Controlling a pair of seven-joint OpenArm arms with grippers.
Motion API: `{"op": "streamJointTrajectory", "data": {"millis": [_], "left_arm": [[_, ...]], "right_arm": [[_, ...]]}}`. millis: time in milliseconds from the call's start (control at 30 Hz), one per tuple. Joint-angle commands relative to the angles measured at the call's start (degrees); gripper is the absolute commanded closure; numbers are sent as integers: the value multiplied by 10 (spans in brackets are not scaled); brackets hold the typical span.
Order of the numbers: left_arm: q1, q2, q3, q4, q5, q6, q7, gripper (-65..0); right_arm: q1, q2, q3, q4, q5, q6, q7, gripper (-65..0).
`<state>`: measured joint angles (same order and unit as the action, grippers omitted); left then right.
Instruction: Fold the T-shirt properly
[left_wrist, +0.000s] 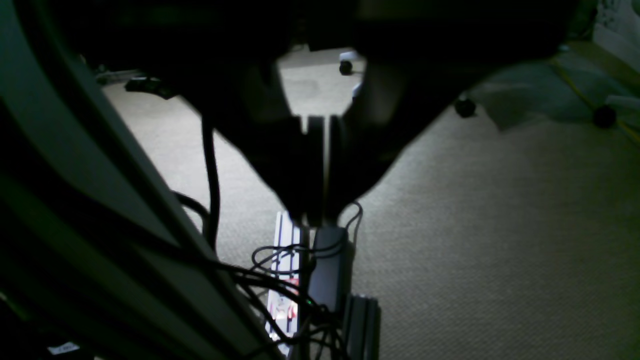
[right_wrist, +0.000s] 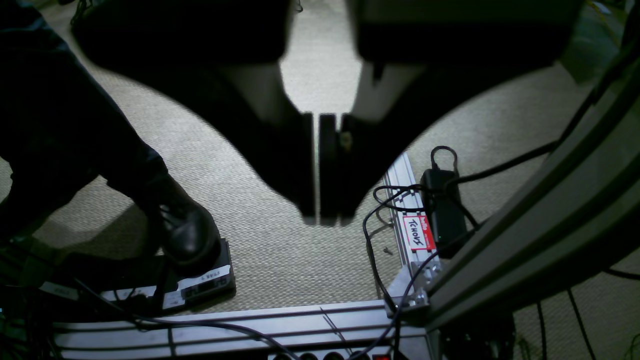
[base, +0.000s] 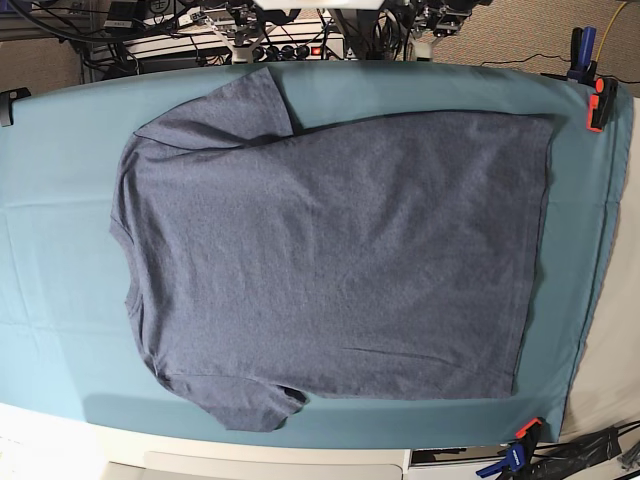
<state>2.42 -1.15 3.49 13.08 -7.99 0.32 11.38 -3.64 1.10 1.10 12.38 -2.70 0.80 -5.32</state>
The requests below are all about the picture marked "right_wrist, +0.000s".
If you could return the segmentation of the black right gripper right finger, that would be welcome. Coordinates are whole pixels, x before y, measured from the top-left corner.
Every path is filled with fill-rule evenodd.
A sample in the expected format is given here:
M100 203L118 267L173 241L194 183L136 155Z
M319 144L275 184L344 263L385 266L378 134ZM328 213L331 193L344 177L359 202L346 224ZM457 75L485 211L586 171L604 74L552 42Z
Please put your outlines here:
M318 119L323 226L349 224L430 126L473 97L551 66L582 0L348 0L362 59L353 107Z

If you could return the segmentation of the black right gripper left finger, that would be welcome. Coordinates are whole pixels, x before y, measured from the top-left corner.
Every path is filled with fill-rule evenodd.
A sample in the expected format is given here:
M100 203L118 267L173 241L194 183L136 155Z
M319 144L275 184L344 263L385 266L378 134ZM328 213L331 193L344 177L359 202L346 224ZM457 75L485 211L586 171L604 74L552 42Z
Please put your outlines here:
M313 117L288 98L280 59L290 0L83 0L87 59L194 112L305 218L314 206Z

